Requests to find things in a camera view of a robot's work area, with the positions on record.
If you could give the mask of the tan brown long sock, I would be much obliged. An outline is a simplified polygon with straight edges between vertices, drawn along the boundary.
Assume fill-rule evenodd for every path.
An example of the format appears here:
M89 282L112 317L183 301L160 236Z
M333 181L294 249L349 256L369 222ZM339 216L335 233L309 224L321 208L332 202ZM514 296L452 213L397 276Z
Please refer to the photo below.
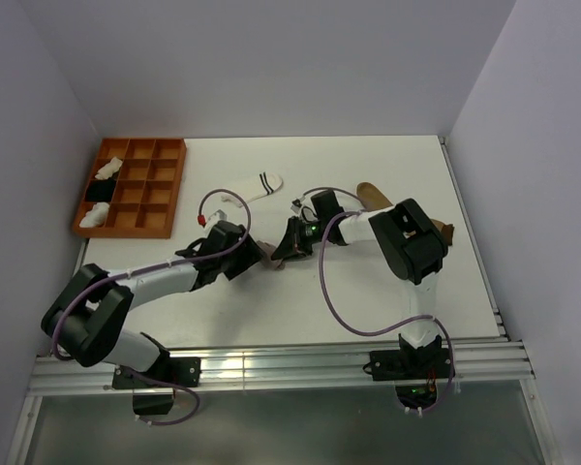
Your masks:
M374 184L370 182L360 182L355 188L355 194L367 211L376 211L391 207L393 202ZM432 223L442 234L448 247L453 245L455 227L437 219L432 219Z

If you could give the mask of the grey sock with red cuff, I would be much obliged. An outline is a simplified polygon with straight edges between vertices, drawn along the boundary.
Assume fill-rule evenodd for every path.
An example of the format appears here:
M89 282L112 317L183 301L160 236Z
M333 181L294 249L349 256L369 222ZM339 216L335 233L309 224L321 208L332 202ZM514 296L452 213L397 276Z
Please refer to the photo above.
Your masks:
M285 263L283 260L274 260L272 258L276 247L265 241L258 241L258 247L260 248L260 263L269 270L280 271L285 268Z

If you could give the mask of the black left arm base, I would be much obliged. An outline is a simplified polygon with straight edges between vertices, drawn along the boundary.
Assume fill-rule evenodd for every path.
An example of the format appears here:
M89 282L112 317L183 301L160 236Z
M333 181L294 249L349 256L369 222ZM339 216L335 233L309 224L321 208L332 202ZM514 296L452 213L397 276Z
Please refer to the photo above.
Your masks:
M132 408L138 420L154 426L171 426L191 419L198 412L201 401L194 388L199 386L200 373L199 357L171 356L145 373L125 366L117 367L111 387L132 393ZM180 418L158 419L170 413L179 392L193 398L191 410Z

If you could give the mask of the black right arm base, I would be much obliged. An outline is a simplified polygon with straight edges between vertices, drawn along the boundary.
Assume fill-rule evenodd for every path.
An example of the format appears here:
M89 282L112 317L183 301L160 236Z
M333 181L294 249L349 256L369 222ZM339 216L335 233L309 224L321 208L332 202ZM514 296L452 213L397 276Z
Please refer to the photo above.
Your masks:
M374 382L412 382L395 387L398 401L412 410L433 407L439 399L437 380L451 383L455 376L449 350L440 342L435 348L372 351L362 371Z

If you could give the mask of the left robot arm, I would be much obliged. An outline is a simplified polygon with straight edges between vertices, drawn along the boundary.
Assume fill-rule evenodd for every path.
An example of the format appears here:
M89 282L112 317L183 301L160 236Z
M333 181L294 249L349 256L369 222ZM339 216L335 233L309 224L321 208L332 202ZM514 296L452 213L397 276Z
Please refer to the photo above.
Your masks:
M41 329L83 367L101 362L126 366L146 386L157 387L168 378L168 350L125 329L129 312L165 296L197 291L219 275L232 280L262 257L244 227L220 221L207 236L161 263L118 273L90 263L54 300Z

